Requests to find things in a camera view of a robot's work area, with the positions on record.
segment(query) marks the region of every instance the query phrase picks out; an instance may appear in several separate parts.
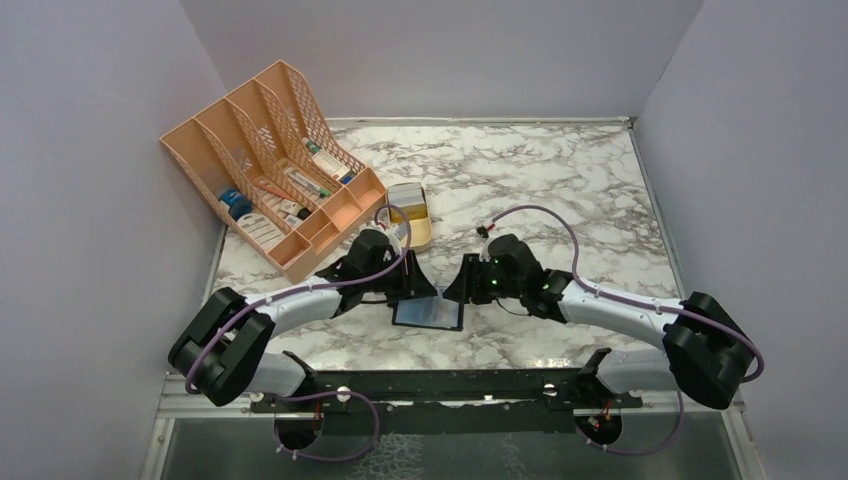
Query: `marble tabletop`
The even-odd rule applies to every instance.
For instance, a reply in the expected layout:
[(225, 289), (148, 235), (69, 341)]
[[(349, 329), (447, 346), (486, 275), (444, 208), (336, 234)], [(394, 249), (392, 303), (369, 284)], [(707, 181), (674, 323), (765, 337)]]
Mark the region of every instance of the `marble tabletop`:
[[(448, 285), (463, 253), (477, 252), (473, 229), (520, 204), (548, 207), (580, 240), (582, 277), (651, 296), (676, 296), (666, 248), (624, 125), (356, 126), (339, 143), (385, 185), (421, 181), (433, 220), (419, 261), (434, 285)], [(567, 234), (541, 212), (498, 222), (546, 268), (571, 270)], [(346, 243), (320, 266), (346, 253)], [(228, 232), (215, 288), (256, 293), (290, 285)], [(517, 301), (504, 306), (522, 312)], [(582, 365), (600, 347), (642, 348), (620, 334), (511, 315), (495, 305), (465, 308), (462, 332), (396, 327), (391, 310), (361, 305), (272, 339), (267, 351), (295, 352), (316, 369), (444, 369)]]

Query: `floor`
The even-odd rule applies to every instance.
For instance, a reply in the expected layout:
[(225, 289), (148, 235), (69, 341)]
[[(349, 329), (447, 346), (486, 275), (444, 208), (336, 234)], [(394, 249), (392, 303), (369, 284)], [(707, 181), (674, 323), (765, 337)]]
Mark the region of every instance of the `floor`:
[[(650, 198), (622, 125), (355, 126), (339, 143), (372, 166), (385, 185), (421, 181), (433, 220), (432, 247), (420, 255), (434, 285), (446, 286), (473, 233), (514, 205), (560, 213), (580, 239), (581, 276), (652, 296), (677, 295)], [(498, 232), (526, 241), (544, 267), (571, 270), (565, 232), (540, 212), (518, 212)], [(346, 253), (340, 247), (324, 265)], [(215, 287), (264, 292), (290, 283), (248, 245), (228, 234)], [(517, 302), (504, 305), (517, 312)], [(645, 348), (628, 337), (583, 325), (466, 307), (462, 332), (393, 327), (384, 306), (359, 306), (272, 340), (319, 369), (515, 368), (582, 365), (600, 347)]]

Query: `gray wall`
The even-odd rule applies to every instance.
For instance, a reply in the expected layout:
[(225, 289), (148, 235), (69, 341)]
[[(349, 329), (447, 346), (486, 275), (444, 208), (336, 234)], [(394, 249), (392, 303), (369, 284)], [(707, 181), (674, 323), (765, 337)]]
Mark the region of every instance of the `gray wall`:
[(329, 116), (637, 115), (701, 0), (182, 0), (224, 84), (283, 59)]
[(219, 224), (158, 137), (223, 85), (176, 0), (0, 10), (0, 477), (137, 478)]
[(705, 0), (637, 123), (691, 289), (766, 357), (769, 478), (848, 470), (848, 3)]

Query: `black wire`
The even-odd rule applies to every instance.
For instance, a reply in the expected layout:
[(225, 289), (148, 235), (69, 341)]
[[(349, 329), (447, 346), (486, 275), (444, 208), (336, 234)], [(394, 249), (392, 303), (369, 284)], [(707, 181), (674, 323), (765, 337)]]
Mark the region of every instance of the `black wire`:
[(517, 317), (529, 317), (530, 316), (529, 313), (515, 313), (515, 312), (511, 312), (511, 311), (507, 310), (506, 307), (501, 305), (501, 301), (498, 300), (497, 298), (495, 299), (495, 303), (497, 303), (498, 306), (501, 307), (503, 309), (503, 311), (505, 311), (506, 313), (510, 313), (510, 314), (515, 315)]

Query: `peach plastic organizer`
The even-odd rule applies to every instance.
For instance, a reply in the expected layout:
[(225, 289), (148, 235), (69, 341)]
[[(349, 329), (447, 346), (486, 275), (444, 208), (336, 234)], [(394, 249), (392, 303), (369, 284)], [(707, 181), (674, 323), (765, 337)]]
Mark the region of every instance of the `peach plastic organizer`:
[[(313, 162), (301, 143), (308, 137), (355, 173), (342, 185)], [(385, 203), (386, 188), (374, 171), (333, 138), (303, 75), (279, 61), (162, 137), (177, 163), (209, 205), (292, 282), (306, 278), (344, 239)], [(283, 171), (289, 167), (331, 192), (319, 201)], [(273, 208), (280, 198), (254, 185), (262, 181), (289, 194), (312, 214), (296, 228)], [(264, 251), (215, 197), (234, 186), (285, 233)]]

